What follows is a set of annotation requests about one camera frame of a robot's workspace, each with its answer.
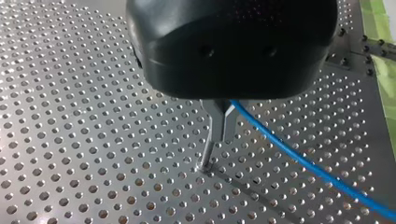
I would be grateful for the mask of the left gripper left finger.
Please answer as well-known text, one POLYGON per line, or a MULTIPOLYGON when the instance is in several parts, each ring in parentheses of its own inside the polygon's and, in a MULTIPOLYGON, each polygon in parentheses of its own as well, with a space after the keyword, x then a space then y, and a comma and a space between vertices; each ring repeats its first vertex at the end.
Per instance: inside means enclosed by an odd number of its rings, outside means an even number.
POLYGON ((210 121, 210 140, 219 142, 224 135, 224 122, 227 106, 224 100, 221 99, 207 99, 202 100, 201 105, 208 114, 210 121))

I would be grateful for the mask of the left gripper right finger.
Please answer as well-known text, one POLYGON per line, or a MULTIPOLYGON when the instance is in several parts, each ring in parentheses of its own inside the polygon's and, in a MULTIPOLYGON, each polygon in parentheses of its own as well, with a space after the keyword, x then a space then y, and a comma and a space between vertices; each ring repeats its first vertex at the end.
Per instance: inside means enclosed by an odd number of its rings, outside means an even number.
POLYGON ((223 134, 222 140, 232 142, 237 124, 239 112, 236 107, 229 101, 224 101, 223 105, 223 134))

